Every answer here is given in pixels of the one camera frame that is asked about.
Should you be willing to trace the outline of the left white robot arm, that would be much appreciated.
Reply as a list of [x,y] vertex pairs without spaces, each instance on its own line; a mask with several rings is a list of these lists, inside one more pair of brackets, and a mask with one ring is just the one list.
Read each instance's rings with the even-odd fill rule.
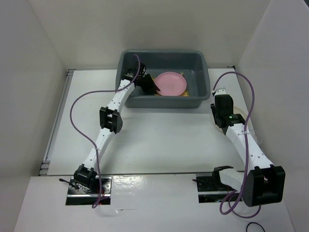
[[73,102],[70,108],[70,122],[73,128],[93,145],[85,162],[74,173],[75,184],[79,185],[79,188],[85,193],[99,193],[103,191],[102,182],[96,179],[97,176],[100,177],[99,162],[112,138],[123,127],[121,111],[124,103],[136,87],[140,87],[144,93],[153,94],[159,91],[151,76],[146,73],[145,64],[139,61],[136,62],[135,67],[129,68],[122,74],[117,89],[104,91],[104,93],[114,93],[114,96],[107,106],[101,107],[99,110],[100,130],[95,142],[75,126],[72,113],[78,100],[92,93],[100,93],[100,91],[95,90],[84,93]]

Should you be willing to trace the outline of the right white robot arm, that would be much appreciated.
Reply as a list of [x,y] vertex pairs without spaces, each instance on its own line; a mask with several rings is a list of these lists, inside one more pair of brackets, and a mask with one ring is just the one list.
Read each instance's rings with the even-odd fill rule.
[[215,125],[232,142],[245,164],[245,172],[231,166],[220,166],[212,172],[212,186],[222,190],[226,186],[242,194],[248,207],[279,203],[282,201],[285,171],[275,166],[263,153],[249,131],[245,130],[245,119],[234,113],[234,102],[230,95],[216,91],[211,111]]

